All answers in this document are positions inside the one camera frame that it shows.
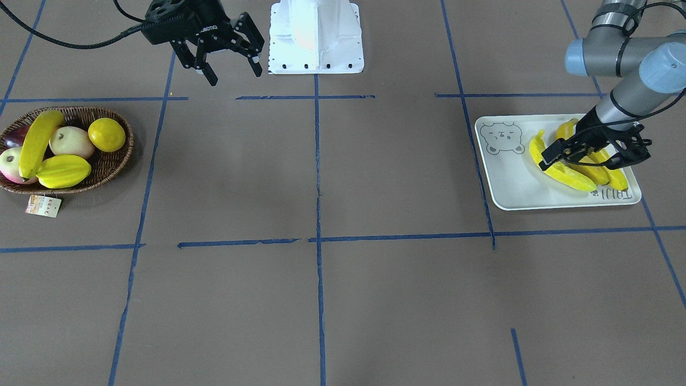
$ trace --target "light blue cap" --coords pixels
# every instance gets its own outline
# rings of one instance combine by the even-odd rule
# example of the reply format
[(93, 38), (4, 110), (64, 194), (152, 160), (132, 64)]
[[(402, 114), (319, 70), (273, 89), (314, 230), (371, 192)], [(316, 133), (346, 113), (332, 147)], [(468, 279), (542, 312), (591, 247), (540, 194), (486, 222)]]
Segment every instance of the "light blue cap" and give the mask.
[(584, 41), (576, 39), (567, 47), (565, 54), (565, 69), (572, 75), (588, 76), (584, 64)]
[(686, 44), (665, 43), (652, 50), (639, 66), (647, 88), (671, 94), (686, 88)]

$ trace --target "gray surface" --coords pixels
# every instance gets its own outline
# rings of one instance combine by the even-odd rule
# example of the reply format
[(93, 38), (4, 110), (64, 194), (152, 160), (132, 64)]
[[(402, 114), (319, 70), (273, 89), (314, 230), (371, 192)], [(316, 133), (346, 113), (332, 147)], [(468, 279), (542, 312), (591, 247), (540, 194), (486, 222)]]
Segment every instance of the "gray surface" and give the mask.
[[(273, 2), (223, 3), (267, 37)], [(121, 176), (63, 196), (55, 219), (0, 192), (0, 386), (683, 384), (683, 109), (645, 121), (645, 206), (504, 212), (475, 166), (477, 118), (600, 100), (563, 65), (564, 5), (583, 37), (600, 0), (445, 0), (451, 39), (441, 0), (356, 3), (363, 73), (255, 78), (224, 52), (209, 56), (216, 87), (175, 65), (166, 96), (188, 100), (163, 100), (172, 51), (141, 35), (94, 52), (35, 38), (9, 89), (27, 34), (0, 15), (0, 127), (104, 106), (138, 144)], [(40, 3), (6, 4), (32, 23)], [(637, 36), (681, 28), (675, 14), (648, 11)], [(39, 29), (91, 43), (129, 25), (109, 1), (48, 1)], [(270, 96), (308, 99), (237, 99)], [(131, 97), (157, 99), (72, 100)]]

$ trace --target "price tag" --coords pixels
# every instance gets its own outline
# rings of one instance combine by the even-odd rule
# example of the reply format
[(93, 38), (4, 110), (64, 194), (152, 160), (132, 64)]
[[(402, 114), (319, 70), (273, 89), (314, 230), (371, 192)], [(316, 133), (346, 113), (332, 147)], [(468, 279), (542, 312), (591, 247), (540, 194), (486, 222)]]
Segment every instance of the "price tag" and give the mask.
[(29, 205), (26, 207), (26, 213), (55, 218), (57, 217), (57, 211), (60, 210), (61, 204), (62, 200), (59, 198), (36, 196), (35, 194), (32, 194), (31, 197), (29, 197)]

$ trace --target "wicker basket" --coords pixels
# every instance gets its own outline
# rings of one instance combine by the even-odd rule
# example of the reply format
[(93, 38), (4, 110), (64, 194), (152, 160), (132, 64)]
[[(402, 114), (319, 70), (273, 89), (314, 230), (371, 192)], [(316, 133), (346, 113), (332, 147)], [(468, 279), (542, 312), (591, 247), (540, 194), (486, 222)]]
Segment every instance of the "wicker basket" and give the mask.
[(88, 162), (91, 164), (91, 174), (86, 177), (85, 180), (81, 181), (77, 185), (72, 186), (71, 188), (48, 189), (44, 188), (39, 183), (21, 185), (7, 180), (2, 174), (0, 174), (0, 185), (2, 185), (3, 189), (20, 194), (46, 195), (80, 193), (97, 188), (98, 186), (105, 184), (117, 176), (117, 174), (123, 169), (131, 157), (134, 143), (133, 132), (131, 131), (131, 126), (129, 123), (121, 115), (114, 111), (99, 107), (45, 107), (43, 109), (26, 113), (23, 117), (14, 121), (14, 123), (12, 123), (2, 132), (2, 134), (0, 134), (0, 152), (7, 150), (7, 146), (3, 140), (7, 133), (26, 124), (31, 124), (36, 117), (38, 117), (38, 114), (49, 109), (61, 111), (64, 114), (64, 120), (67, 122), (67, 126), (76, 126), (83, 128), (84, 130), (88, 129), (91, 123), (98, 118), (112, 118), (113, 120), (119, 122), (121, 127), (124, 128), (126, 142), (121, 149), (115, 152), (102, 152), (98, 149), (95, 149), (93, 155), (88, 158)]

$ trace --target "bear drawing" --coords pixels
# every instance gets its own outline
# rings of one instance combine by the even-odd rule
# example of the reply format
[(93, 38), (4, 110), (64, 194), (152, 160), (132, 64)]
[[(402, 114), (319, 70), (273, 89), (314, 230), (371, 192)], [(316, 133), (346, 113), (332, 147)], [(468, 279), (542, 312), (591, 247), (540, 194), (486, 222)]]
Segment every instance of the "bear drawing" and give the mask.
[(524, 145), (521, 144), (521, 129), (514, 122), (483, 125), (479, 129), (479, 134), (486, 140), (486, 151), (489, 154), (496, 155), (501, 151), (524, 153)]

